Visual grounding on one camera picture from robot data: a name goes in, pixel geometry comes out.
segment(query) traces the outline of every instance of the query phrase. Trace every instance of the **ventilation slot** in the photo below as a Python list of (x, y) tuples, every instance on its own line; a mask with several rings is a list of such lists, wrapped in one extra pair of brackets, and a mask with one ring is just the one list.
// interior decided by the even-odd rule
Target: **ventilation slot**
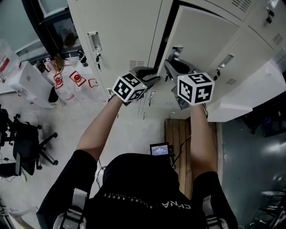
[(243, 12), (246, 12), (249, 8), (252, 0), (232, 0), (232, 4), (242, 10)]
[(233, 85), (233, 84), (235, 84), (237, 82), (237, 80), (235, 80), (235, 79), (229, 79), (227, 82), (226, 82), (226, 84), (228, 84), (228, 85)]
[(145, 62), (144, 61), (135, 61), (135, 60), (131, 60), (129, 61), (129, 68), (133, 69), (135, 67), (144, 67)]
[(283, 41), (283, 37), (280, 35), (280, 33), (277, 33), (276, 36), (273, 38), (273, 41), (276, 45), (279, 45)]

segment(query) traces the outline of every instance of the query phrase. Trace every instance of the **white cube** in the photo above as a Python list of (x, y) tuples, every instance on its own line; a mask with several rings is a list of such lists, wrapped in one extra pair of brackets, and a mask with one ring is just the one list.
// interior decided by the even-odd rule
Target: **white cube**
[(177, 95), (190, 105), (210, 102), (215, 82), (205, 73), (178, 76)]
[(141, 98), (146, 89), (147, 86), (137, 79), (136, 76), (126, 72), (117, 78), (112, 91), (124, 102), (130, 102)]

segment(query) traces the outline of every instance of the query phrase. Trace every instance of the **gray floor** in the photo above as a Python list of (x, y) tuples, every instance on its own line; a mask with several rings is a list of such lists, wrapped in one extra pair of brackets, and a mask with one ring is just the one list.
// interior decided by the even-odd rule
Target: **gray floor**
[(261, 192), (286, 184), (286, 133), (264, 138), (260, 127), (252, 135), (241, 119), (223, 123), (222, 130), (223, 191), (247, 229), (263, 200)]
[[(22, 121), (29, 121), (31, 124), (37, 125), (36, 115), (24, 114), (27, 101), (17, 96), (17, 94), (1, 95), (0, 104), (2, 104), (3, 109), (8, 111), (10, 119), (13, 119), (13, 116), (19, 113)], [(0, 197), (3, 204), (8, 208), (20, 211), (32, 206), (39, 207), (49, 188), (70, 159), (79, 138), (103, 106), (104, 104), (101, 102), (56, 109), (39, 109), (36, 106), (27, 105), (26, 112), (36, 112), (39, 115), (39, 122), (42, 125), (42, 130), (39, 131), (40, 139), (48, 137), (53, 132), (59, 134), (56, 139), (52, 139), (47, 145), (47, 153), (58, 160), (59, 164), (52, 166), (43, 160), (43, 169), (36, 170), (33, 176), (27, 175), (27, 182), (23, 182), (20, 177), (15, 177), (11, 182), (0, 181)], [(163, 123), (163, 120), (157, 119), (125, 119), (119, 116), (115, 120), (106, 147), (101, 155), (102, 166), (107, 165), (122, 153), (149, 154), (150, 144), (163, 142), (164, 140)], [(5, 144), (1, 148), (1, 153), (3, 157), (14, 160), (12, 150), (12, 146)], [(98, 185), (95, 182), (91, 190), (91, 196), (96, 194), (97, 191)], [(29, 214), (24, 218), (34, 228), (39, 228), (35, 215)]]

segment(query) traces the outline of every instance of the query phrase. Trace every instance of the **black office chair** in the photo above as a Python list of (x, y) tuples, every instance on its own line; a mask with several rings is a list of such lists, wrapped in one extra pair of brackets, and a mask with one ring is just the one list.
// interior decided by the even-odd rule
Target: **black office chair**
[[(44, 147), (47, 142), (49, 142), (52, 138), (56, 138), (58, 136), (57, 133), (53, 133), (47, 139), (45, 139), (42, 143), (39, 143), (38, 139), (38, 129), (41, 129), (41, 126), (33, 126), (30, 125), (29, 122), (21, 123), (18, 118), (20, 115), (17, 114), (14, 117), (14, 122), (12, 122), (8, 118), (8, 113), (6, 110), (1, 109), (0, 113), (4, 114), (5, 119), (0, 119), (0, 131), (2, 133), (3, 138), (1, 137), (1, 143), (5, 141), (14, 141), (13, 147), (13, 156), (16, 159), (15, 165), (15, 175), (21, 175), (21, 168), (23, 168), (28, 174), (33, 175), (36, 169), (41, 170), (42, 166), (39, 165), (39, 158), (42, 155), (49, 163), (52, 165), (57, 165), (58, 161), (52, 161), (44, 152), (46, 148)], [(7, 130), (9, 126), (10, 137), (7, 137), (7, 134), (2, 131)]]

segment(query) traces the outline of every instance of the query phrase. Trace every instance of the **small screen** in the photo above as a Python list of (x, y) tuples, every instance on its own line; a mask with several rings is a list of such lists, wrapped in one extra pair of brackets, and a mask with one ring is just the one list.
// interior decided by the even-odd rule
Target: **small screen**
[(152, 155), (159, 156), (159, 155), (168, 155), (168, 146), (167, 145), (160, 145), (160, 146), (152, 146)]

